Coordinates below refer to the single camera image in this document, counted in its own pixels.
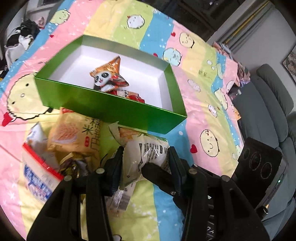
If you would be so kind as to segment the white red blue snack bag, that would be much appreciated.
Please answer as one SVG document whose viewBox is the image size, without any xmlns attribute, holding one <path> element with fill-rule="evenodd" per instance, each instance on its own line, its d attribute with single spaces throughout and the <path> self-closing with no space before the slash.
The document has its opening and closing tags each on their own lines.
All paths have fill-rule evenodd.
<svg viewBox="0 0 296 241">
<path fill-rule="evenodd" d="M 36 123 L 22 146 L 23 175 L 26 187 L 39 201 L 45 203 L 63 176 L 53 152 L 47 150 L 48 138 L 40 123 Z"/>
</svg>

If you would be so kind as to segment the dark brown gold snack bag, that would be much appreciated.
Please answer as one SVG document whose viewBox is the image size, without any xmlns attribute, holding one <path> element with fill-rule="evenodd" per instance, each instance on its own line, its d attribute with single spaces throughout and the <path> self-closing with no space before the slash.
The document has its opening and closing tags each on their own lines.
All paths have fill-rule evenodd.
<svg viewBox="0 0 296 241">
<path fill-rule="evenodd" d="M 72 178 L 85 177 L 90 174 L 86 158 L 80 153 L 70 153 L 60 161 L 59 173 Z"/>
</svg>

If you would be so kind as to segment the yellow rice cracker bag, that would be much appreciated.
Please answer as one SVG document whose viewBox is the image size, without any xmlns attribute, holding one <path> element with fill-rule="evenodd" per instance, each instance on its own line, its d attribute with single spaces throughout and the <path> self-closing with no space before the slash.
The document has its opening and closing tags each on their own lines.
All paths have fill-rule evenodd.
<svg viewBox="0 0 296 241">
<path fill-rule="evenodd" d="M 52 152 L 77 152 L 99 157 L 101 120 L 60 108 L 57 122 L 50 130 L 47 149 Z"/>
</svg>

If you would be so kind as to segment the white green snack packet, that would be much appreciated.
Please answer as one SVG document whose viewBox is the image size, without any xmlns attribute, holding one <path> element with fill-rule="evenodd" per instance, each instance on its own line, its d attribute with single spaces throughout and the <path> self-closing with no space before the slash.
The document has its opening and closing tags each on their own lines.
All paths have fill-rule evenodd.
<svg viewBox="0 0 296 241">
<path fill-rule="evenodd" d="M 112 123 L 108 126 L 115 140 L 124 148 L 122 172 L 119 189 L 143 179 L 142 167 L 153 163 L 170 172 L 168 163 L 169 143 L 166 138 L 119 126 Z"/>
</svg>

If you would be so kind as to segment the orange panda snack packet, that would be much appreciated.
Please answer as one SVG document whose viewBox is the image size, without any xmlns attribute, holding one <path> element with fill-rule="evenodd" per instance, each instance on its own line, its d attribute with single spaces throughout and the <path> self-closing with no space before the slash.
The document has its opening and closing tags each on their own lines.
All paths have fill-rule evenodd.
<svg viewBox="0 0 296 241">
<path fill-rule="evenodd" d="M 117 56 L 108 63 L 91 71 L 89 74 L 94 79 L 93 89 L 145 103 L 145 100 L 138 93 L 124 89 L 124 87 L 129 86 L 129 83 L 119 73 L 120 62 L 121 58 Z"/>
</svg>

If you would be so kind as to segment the clear cracker packet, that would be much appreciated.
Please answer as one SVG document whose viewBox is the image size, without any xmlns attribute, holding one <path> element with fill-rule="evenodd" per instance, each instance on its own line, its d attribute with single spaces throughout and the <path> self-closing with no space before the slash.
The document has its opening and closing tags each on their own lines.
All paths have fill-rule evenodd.
<svg viewBox="0 0 296 241">
<path fill-rule="evenodd" d="M 108 215 L 120 217 L 127 210 L 130 199 L 133 195 L 136 183 L 125 187 L 124 190 L 118 189 L 112 197 L 106 197 L 106 210 Z"/>
</svg>

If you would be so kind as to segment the colourful cartoon bed sheet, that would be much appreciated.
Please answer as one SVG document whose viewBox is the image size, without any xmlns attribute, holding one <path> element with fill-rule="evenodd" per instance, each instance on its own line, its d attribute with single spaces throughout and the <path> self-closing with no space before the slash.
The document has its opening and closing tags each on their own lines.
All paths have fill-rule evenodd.
<svg viewBox="0 0 296 241">
<path fill-rule="evenodd" d="M 60 8 L 69 11 L 69 20 L 60 26 L 47 24 L 1 81 L 1 207 L 21 237 L 27 236 L 43 206 L 25 183 L 21 146 L 34 124 L 51 128 L 58 111 L 42 114 L 29 106 L 28 98 L 12 103 L 11 97 L 20 88 L 22 77 L 38 72 L 83 34 L 142 50 L 154 60 L 161 60 L 166 49 L 175 49 L 181 60 L 172 71 L 187 118 L 166 138 L 189 163 L 218 175 L 233 174 L 243 147 L 227 95 L 237 77 L 235 61 L 138 1 L 64 1 Z"/>
</svg>

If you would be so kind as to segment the grey sofa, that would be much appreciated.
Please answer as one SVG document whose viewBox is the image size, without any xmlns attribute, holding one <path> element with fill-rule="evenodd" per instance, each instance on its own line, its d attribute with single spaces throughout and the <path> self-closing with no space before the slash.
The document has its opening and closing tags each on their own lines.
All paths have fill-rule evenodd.
<svg viewBox="0 0 296 241">
<path fill-rule="evenodd" d="M 283 82 L 268 64 L 260 66 L 239 88 L 233 104 L 241 115 L 243 138 L 251 137 L 282 152 L 287 175 L 269 203 L 262 223 L 271 240 L 295 240 L 295 106 Z"/>
</svg>

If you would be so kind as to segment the green cardboard box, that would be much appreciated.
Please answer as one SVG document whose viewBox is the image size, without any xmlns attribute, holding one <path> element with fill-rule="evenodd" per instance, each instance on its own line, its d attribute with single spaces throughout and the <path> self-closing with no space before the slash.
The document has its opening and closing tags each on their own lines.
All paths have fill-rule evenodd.
<svg viewBox="0 0 296 241">
<path fill-rule="evenodd" d="M 143 51 L 83 35 L 36 74 L 43 105 L 106 123 L 168 133 L 187 118 L 169 63 Z"/>
</svg>

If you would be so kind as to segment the pile of clothes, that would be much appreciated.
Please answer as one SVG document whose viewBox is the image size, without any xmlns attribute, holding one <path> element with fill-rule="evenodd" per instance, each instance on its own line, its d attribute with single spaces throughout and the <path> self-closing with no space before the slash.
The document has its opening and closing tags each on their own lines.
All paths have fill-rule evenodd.
<svg viewBox="0 0 296 241">
<path fill-rule="evenodd" d="M 9 70 L 32 45 L 37 35 L 45 27 L 46 20 L 40 17 L 33 21 L 22 18 L 20 23 L 9 28 L 10 21 L 1 23 L 1 72 Z"/>
</svg>

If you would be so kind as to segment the black phone on mount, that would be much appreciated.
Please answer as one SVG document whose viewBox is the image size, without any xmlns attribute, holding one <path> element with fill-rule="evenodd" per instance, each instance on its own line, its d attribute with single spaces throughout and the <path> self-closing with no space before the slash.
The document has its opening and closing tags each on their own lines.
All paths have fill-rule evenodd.
<svg viewBox="0 0 296 241">
<path fill-rule="evenodd" d="M 286 174 L 287 161 L 280 151 L 248 137 L 232 179 L 263 219 Z"/>
</svg>

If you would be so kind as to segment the framed wall picture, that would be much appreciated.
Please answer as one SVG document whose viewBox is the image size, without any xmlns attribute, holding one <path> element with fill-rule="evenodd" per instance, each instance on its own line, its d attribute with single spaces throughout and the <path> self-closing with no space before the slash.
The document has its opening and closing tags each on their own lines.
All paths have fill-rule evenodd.
<svg viewBox="0 0 296 241">
<path fill-rule="evenodd" d="M 282 65 L 293 81 L 296 82 L 296 46 L 293 47 L 288 56 L 283 60 Z"/>
</svg>

